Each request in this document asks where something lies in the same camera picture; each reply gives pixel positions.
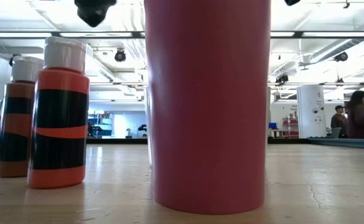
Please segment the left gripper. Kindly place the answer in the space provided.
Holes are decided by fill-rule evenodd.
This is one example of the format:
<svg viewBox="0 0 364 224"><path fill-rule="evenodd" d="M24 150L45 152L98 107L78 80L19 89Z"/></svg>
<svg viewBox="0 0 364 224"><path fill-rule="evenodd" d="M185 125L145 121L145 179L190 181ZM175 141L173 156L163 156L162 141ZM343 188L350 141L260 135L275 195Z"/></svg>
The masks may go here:
<svg viewBox="0 0 364 224"><path fill-rule="evenodd" d="M117 0L74 0L77 7L77 16L90 27L101 24Z"/></svg>

